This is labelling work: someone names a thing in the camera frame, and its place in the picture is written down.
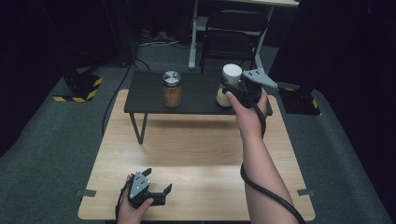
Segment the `glass jar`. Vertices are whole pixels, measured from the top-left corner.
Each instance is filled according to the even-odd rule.
[[[236,64],[229,63],[224,65],[222,74],[223,77],[227,78],[228,83],[232,85],[237,85],[242,75],[242,68]],[[223,89],[223,85],[220,83],[218,94],[216,95],[216,101],[218,102],[219,105],[223,107],[229,107],[231,106],[231,104],[228,101],[227,96],[222,92],[222,89]]]
[[[169,71],[163,74],[163,101],[169,107],[176,107],[181,102],[181,75]]]

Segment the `desk leg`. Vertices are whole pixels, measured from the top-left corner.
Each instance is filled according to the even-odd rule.
[[[195,0],[194,11],[192,14],[192,41],[190,45],[190,58],[189,58],[189,69],[195,69],[195,58],[197,53],[196,48],[196,37],[197,37],[197,22],[198,22],[198,0]]]
[[[146,123],[148,121],[148,113],[145,113],[145,117],[143,118],[141,133],[139,133],[139,130],[137,129],[136,120],[134,119],[134,113],[129,114],[129,116],[131,117],[132,124],[134,125],[134,133],[136,133],[137,142],[139,144],[143,144],[143,139],[145,138]]]
[[[269,6],[268,11],[267,11],[268,26],[270,25],[270,20],[271,20],[273,11],[274,11],[274,6]],[[257,68],[261,69],[265,75],[266,75],[266,73],[265,73],[264,67],[262,66],[260,50],[262,49],[262,42],[264,41],[265,35],[267,34],[267,30],[268,30],[268,28],[265,30],[264,34],[262,35],[262,38],[260,38],[259,46],[257,47],[257,53],[256,53],[256,56],[254,57],[254,62],[256,63]]]

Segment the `black table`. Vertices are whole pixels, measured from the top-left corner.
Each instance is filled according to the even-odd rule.
[[[163,102],[163,73],[135,72],[129,88],[124,112],[131,116],[134,131],[140,144],[143,143],[148,114],[198,114],[234,115],[231,107],[222,107],[216,102],[220,74],[181,74],[181,103],[170,108]],[[143,126],[139,133],[135,113],[143,113]],[[267,116],[272,109],[267,103]]]

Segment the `hand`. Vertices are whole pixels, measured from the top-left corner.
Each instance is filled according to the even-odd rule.
[[[241,132],[242,139],[246,139],[247,137],[259,137],[262,139],[262,126],[256,111],[253,108],[242,106],[231,92],[227,91],[226,96],[235,110],[236,124]],[[267,92],[262,89],[262,97],[257,103],[257,106],[264,115],[266,114],[266,104]]]
[[[139,224],[142,221],[143,215],[151,206],[154,201],[152,198],[145,200],[140,207],[134,209],[128,201],[128,190],[122,194],[122,199],[120,203],[119,220],[118,224]]]

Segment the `brown contents in jar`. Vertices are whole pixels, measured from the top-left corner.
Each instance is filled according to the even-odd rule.
[[[181,86],[166,87],[163,93],[165,104],[169,107],[176,107],[181,102]]]

